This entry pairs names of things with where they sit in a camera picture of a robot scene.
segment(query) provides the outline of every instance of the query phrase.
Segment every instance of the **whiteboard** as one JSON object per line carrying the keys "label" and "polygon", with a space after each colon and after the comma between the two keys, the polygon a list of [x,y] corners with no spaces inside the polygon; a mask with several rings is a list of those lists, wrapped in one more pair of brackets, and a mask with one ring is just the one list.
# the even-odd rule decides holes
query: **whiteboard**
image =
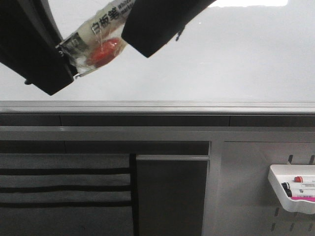
{"label": "whiteboard", "polygon": [[[67,37],[109,1],[49,2]],[[172,39],[152,57],[127,46],[110,64],[53,96],[24,85],[21,76],[0,64],[0,101],[300,103],[311,112],[314,65],[315,1],[209,7],[186,26],[178,42]]]}

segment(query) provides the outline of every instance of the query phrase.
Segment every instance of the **black stripe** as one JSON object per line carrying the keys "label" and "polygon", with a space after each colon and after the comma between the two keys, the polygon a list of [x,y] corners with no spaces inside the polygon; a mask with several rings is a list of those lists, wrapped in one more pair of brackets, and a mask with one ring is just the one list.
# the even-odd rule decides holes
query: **black stripe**
{"label": "black stripe", "polygon": [[131,201],[121,202],[67,202],[67,203],[0,203],[4,208],[54,208],[54,207],[129,207]]}
{"label": "black stripe", "polygon": [[52,175],[118,175],[129,174],[129,168],[112,169],[0,169],[2,176],[52,176]]}
{"label": "black stripe", "polygon": [[132,202],[132,218],[133,218],[133,235],[139,236],[139,199],[137,184],[137,161],[136,154],[130,154],[130,185],[131,185],[131,202]]}
{"label": "black stripe", "polygon": [[43,193],[57,191],[85,191],[85,192],[126,192],[129,185],[122,186],[89,186],[89,185],[57,185],[27,188],[0,188],[0,193]]}

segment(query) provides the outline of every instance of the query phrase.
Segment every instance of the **marker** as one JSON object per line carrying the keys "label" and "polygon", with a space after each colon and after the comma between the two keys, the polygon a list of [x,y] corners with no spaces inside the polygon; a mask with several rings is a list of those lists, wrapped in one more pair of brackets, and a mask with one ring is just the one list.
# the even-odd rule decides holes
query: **marker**
{"label": "marker", "polygon": [[314,189],[315,190],[315,183],[288,183],[284,182],[281,184],[284,189]]}
{"label": "marker", "polygon": [[87,65],[94,65],[98,68],[108,64],[120,53],[125,45],[126,43],[117,37],[106,40],[92,52],[87,60]]}
{"label": "marker", "polygon": [[315,176],[297,176],[294,182],[298,183],[315,183]]}
{"label": "marker", "polygon": [[305,200],[310,202],[315,202],[315,198],[302,198],[302,197],[292,197],[292,200]]}
{"label": "marker", "polygon": [[134,2],[135,0],[114,0],[108,3],[66,38],[61,43],[62,48],[73,53],[84,53],[87,50],[85,47],[101,44],[103,39],[125,24]]}
{"label": "marker", "polygon": [[315,189],[285,189],[285,192],[288,197],[315,198]]}

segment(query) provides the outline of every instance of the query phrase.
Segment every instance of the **white surface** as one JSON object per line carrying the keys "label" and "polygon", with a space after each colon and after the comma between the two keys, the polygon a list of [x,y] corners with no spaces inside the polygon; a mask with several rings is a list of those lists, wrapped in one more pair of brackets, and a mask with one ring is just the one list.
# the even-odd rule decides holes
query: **white surface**
{"label": "white surface", "polygon": [[[63,37],[108,2],[50,0]],[[315,102],[314,42],[313,0],[207,8],[151,58],[128,46],[51,97],[0,65],[0,100]]]}
{"label": "white surface", "polygon": [[217,0],[209,7],[285,6],[288,0]]}
{"label": "white surface", "polygon": [[314,175],[314,165],[271,165],[268,179],[273,187],[282,207],[290,212],[315,214],[315,203],[305,200],[292,200],[289,198],[281,183],[292,182],[295,176]]}

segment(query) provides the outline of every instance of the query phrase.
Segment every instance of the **black marker cap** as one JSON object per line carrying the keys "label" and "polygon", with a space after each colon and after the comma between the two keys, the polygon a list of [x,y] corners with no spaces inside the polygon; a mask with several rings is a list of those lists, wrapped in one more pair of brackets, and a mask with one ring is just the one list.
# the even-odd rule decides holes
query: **black marker cap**
{"label": "black marker cap", "polygon": [[288,197],[292,197],[292,192],[290,189],[285,189],[285,193],[287,194]]}
{"label": "black marker cap", "polygon": [[288,182],[284,182],[281,185],[284,189],[290,189],[290,184]]}

